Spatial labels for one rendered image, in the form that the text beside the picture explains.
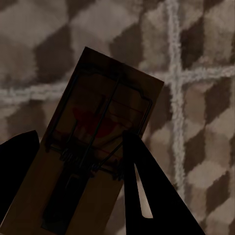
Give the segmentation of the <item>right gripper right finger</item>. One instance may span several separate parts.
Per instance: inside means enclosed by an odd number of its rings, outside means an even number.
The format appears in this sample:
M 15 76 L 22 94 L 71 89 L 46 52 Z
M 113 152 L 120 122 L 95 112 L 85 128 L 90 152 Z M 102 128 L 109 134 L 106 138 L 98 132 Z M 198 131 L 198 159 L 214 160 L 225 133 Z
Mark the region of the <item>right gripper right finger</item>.
M 142 139 L 123 130 L 126 235 L 205 235 Z M 142 216 L 134 163 L 153 218 Z

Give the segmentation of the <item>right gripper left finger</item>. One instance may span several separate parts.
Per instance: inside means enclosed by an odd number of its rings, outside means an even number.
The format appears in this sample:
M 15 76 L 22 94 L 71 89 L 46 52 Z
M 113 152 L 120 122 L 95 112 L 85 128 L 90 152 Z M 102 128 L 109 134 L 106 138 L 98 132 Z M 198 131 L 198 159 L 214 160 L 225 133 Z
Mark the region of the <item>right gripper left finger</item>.
M 0 145 L 0 225 L 39 149 L 36 130 L 19 134 Z

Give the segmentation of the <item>mousetrap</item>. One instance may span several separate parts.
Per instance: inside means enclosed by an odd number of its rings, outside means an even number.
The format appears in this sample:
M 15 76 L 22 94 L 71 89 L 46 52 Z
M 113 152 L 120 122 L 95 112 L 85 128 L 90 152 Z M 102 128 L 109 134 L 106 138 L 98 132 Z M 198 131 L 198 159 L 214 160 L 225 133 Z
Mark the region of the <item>mousetrap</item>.
M 124 183 L 123 130 L 141 139 L 164 81 L 85 47 L 4 235 L 103 235 Z

